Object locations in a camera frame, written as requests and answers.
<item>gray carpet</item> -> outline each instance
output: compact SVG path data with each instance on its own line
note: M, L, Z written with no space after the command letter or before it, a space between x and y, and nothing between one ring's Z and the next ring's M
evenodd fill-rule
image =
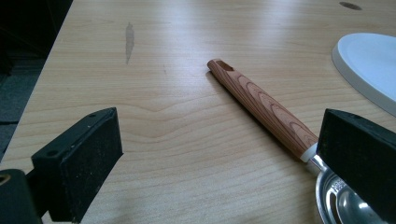
M45 63L28 52L11 52L10 57L10 75L0 74L0 162Z

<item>white plate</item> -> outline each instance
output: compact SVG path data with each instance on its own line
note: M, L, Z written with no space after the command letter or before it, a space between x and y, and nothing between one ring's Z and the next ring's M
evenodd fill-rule
M345 35L332 50L332 61L350 85L396 117L396 37Z

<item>stainless steel ladle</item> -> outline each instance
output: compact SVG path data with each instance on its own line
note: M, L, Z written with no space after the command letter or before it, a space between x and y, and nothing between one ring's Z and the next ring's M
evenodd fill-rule
M220 59L207 66L214 77L296 157L318 169L316 195L324 223L385 223L316 155L318 138L283 105Z
M320 169L316 196L324 223L386 223L319 156L311 161Z

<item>utensil handle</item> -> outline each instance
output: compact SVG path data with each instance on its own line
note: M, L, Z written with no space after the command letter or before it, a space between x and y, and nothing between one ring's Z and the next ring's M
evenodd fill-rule
M214 77L296 157L318 138L289 110L221 59L207 63Z

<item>screw hole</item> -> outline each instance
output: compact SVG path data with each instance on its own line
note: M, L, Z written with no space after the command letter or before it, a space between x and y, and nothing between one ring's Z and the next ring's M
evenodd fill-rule
M49 156L49 157L53 157L53 156L55 156L56 154L58 154L58 151L57 151L57 150L52 150L52 151L47 152L47 156Z
M348 2L340 2L340 5L343 7L347 7L353 10L361 10L361 7L358 5L355 5L353 3L348 3Z
M0 186L6 184L11 178L11 175L0 175Z

